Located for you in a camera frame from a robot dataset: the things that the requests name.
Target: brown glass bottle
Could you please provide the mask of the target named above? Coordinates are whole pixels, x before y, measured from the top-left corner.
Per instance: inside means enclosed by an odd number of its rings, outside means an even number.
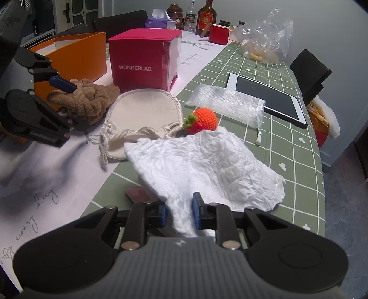
[[[206,0],[206,5],[198,11],[197,27],[195,34],[201,35],[207,23],[216,24],[217,12],[212,8],[212,0]]]

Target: plastic water bottle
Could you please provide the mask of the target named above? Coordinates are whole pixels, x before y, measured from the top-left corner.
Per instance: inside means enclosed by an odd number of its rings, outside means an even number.
[[[184,30],[195,32],[197,26],[197,10],[195,8],[195,0],[190,0],[190,5],[185,13]]]

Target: door handle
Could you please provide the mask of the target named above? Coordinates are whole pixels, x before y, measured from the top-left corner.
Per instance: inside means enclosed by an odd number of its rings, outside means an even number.
[[[63,10],[63,14],[67,17],[67,23],[70,23],[70,14],[69,14],[70,8],[69,3],[65,4],[65,10]]]

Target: white tablet bezel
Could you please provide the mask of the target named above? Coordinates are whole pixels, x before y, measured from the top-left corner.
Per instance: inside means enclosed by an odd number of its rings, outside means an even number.
[[[275,112],[275,113],[277,113],[277,114],[284,115],[284,116],[285,116],[285,117],[287,117],[287,118],[294,119],[295,121],[300,122],[300,123],[302,123],[302,124],[303,124],[303,125],[305,125],[305,126],[307,125],[307,122],[306,122],[305,117],[304,117],[303,110],[302,110],[302,108],[301,108],[301,106],[300,106],[300,104],[299,104],[299,102],[298,102],[298,99],[297,99],[296,97],[294,97],[294,96],[292,96],[292,95],[289,95],[289,94],[287,94],[286,92],[283,92],[283,91],[281,91],[281,90],[278,90],[278,89],[276,89],[276,88],[274,88],[274,87],[272,87],[272,86],[266,85],[266,84],[264,84],[264,83],[262,83],[262,82],[259,82],[259,81],[256,81],[256,80],[253,80],[253,79],[251,79],[251,78],[247,78],[247,77],[244,77],[244,76],[241,76],[241,75],[235,74],[235,73],[230,73],[230,74],[229,74],[229,79],[228,79],[228,81],[227,81],[226,88],[227,88],[227,89],[229,89],[229,90],[236,91],[236,83],[237,83],[237,81],[238,81],[238,77],[241,77],[241,78],[244,78],[244,79],[247,79],[247,80],[250,80],[250,81],[253,81],[253,82],[259,83],[259,84],[262,84],[262,85],[267,86],[267,87],[269,87],[269,88],[272,88],[272,89],[274,89],[274,90],[276,90],[276,91],[278,91],[278,92],[281,92],[281,93],[283,93],[283,94],[288,95],[288,96],[291,98],[291,101],[293,102],[293,105],[294,105],[295,111],[296,111],[297,116],[298,116],[298,118],[299,118],[299,119],[296,119],[296,118],[294,118],[294,117],[291,117],[290,115],[283,114],[283,113],[281,113],[281,112],[279,112],[279,111],[277,111],[277,110],[274,110],[274,109],[271,109],[270,107],[267,107],[267,101],[266,101],[266,106],[265,106],[265,108],[267,108],[267,109],[268,109],[268,110],[270,110],[270,111],[274,111],[274,112]]]

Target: red bottle label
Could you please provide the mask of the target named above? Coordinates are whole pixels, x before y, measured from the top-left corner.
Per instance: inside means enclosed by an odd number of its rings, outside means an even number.
[[[212,24],[213,20],[213,14],[210,13],[200,13],[199,14],[199,23],[198,23],[198,29],[205,29],[206,25],[208,23]]]

